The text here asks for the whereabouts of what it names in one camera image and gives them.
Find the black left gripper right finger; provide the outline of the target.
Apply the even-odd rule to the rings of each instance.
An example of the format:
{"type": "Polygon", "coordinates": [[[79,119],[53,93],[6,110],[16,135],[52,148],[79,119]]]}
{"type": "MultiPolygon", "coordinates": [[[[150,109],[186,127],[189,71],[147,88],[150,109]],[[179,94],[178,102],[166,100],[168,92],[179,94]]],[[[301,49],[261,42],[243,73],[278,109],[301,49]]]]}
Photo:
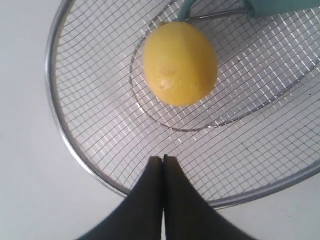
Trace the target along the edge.
{"type": "Polygon", "coordinates": [[[176,157],[163,159],[164,216],[168,240],[253,240],[200,196],[176,157]]]}

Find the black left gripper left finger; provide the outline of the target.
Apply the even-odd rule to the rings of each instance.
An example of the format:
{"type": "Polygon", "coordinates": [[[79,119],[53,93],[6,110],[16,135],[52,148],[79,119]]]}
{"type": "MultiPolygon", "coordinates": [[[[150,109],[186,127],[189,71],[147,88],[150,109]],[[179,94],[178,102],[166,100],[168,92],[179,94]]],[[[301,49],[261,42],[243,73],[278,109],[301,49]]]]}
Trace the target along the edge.
{"type": "Polygon", "coordinates": [[[127,198],[81,240],[160,240],[162,238],[162,159],[148,160],[127,198]]]}

